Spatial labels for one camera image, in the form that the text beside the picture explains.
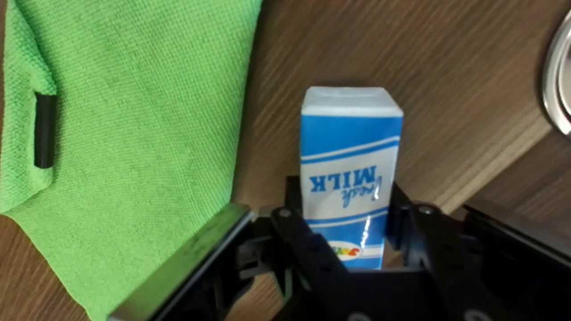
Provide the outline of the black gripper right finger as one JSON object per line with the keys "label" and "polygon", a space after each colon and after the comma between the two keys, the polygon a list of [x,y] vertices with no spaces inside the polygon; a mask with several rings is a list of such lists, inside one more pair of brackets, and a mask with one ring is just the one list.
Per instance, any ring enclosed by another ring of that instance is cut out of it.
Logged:
{"label": "black gripper right finger", "polygon": [[393,185],[388,222],[389,244],[406,265],[425,272],[441,297],[463,297],[472,281],[470,253],[461,222],[432,203],[413,201]]}

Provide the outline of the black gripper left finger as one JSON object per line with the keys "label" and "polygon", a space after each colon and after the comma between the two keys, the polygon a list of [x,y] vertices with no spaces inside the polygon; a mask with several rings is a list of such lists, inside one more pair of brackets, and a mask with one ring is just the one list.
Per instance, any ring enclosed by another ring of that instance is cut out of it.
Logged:
{"label": "black gripper left finger", "polygon": [[341,288],[348,276],[347,269],[325,237],[315,233],[297,210],[286,206],[273,210],[272,226],[279,244],[279,283],[284,292]]}

